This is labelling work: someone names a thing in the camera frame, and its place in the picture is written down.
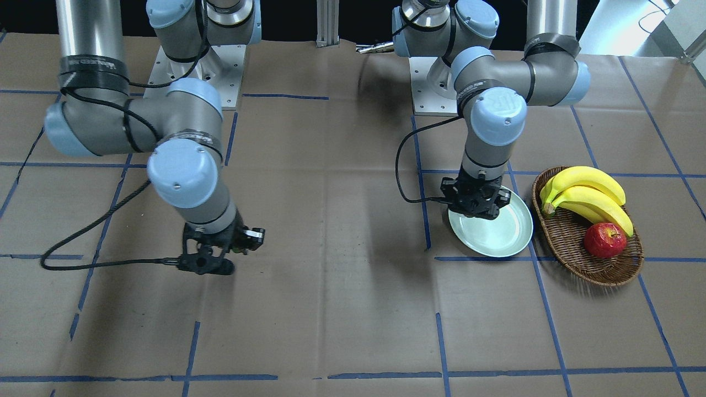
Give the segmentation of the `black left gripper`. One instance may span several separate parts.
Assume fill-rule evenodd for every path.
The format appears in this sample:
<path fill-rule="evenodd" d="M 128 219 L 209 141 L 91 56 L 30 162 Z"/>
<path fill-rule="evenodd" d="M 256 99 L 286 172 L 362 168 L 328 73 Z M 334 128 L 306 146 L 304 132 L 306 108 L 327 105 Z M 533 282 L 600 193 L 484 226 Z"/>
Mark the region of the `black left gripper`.
<path fill-rule="evenodd" d="M 457 178 L 443 178 L 441 192 L 448 210 L 467 218 L 496 219 L 501 208 L 509 205 L 510 190 L 502 187 L 502 177 L 485 179 L 485 176 L 472 178 L 464 169 Z"/>

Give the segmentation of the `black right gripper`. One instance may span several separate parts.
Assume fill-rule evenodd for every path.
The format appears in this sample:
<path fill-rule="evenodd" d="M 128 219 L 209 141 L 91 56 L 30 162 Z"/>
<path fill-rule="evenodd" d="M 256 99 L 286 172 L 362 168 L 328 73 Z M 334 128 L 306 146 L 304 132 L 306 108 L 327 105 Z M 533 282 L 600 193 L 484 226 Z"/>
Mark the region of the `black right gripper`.
<path fill-rule="evenodd" d="M 265 229 L 248 228 L 240 213 L 233 222 L 220 232 L 207 234 L 196 228 L 184 225 L 182 232 L 182 254 L 176 260 L 179 270 L 199 275 L 232 275 L 235 264 L 226 254 L 247 254 L 257 250 L 264 243 Z"/>

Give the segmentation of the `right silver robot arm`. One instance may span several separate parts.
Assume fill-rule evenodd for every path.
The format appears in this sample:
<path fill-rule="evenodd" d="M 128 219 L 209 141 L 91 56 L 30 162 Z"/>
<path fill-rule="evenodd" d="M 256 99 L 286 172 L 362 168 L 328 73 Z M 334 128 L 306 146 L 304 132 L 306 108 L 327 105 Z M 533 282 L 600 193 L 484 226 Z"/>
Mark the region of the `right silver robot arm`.
<path fill-rule="evenodd" d="M 149 1 L 149 24 L 161 41 L 171 76 L 143 84 L 132 98 L 118 1 L 58 1 L 61 60 L 58 82 L 66 100 L 46 111 L 44 131 L 61 153 L 101 157 L 149 153 L 148 179 L 101 218 L 103 223 L 147 186 L 182 216 L 182 252 L 147 259 L 199 275 L 231 275 L 229 252 L 246 254 L 265 231 L 248 228 L 221 177 L 224 162 L 222 95 L 227 70 L 219 45 L 261 39 L 258 1 Z"/>

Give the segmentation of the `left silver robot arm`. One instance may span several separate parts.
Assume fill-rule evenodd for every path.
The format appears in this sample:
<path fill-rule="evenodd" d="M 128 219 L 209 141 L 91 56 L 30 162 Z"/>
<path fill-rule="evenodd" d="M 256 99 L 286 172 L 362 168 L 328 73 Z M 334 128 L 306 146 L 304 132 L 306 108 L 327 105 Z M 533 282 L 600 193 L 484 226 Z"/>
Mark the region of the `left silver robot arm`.
<path fill-rule="evenodd" d="M 496 219 L 510 203 L 502 175 L 528 106 L 574 105 L 589 89 L 576 20 L 576 1 L 529 1 L 523 58 L 499 61 L 490 46 L 501 21 L 485 1 L 404 1 L 393 10 L 395 53 L 448 66 L 457 118 L 467 125 L 461 168 L 444 178 L 437 202 L 481 219 Z"/>

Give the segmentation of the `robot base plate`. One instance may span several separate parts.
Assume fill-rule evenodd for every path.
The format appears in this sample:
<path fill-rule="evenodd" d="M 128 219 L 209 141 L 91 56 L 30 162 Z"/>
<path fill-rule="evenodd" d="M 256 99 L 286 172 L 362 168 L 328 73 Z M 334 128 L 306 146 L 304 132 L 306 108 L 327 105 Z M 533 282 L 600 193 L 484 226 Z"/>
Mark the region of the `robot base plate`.
<path fill-rule="evenodd" d="M 189 74 L 191 78 L 199 78 L 214 87 L 220 95 L 220 105 L 223 110 L 236 111 L 242 89 L 242 78 L 245 69 L 247 45 L 217 45 L 211 47 L 196 68 Z M 170 60 L 159 48 L 156 62 L 149 75 L 148 85 L 167 84 L 184 73 L 192 63 L 179 63 Z"/>
<path fill-rule="evenodd" d="M 414 115 L 457 115 L 457 93 L 451 81 L 451 68 L 441 58 L 411 57 L 409 73 Z"/>

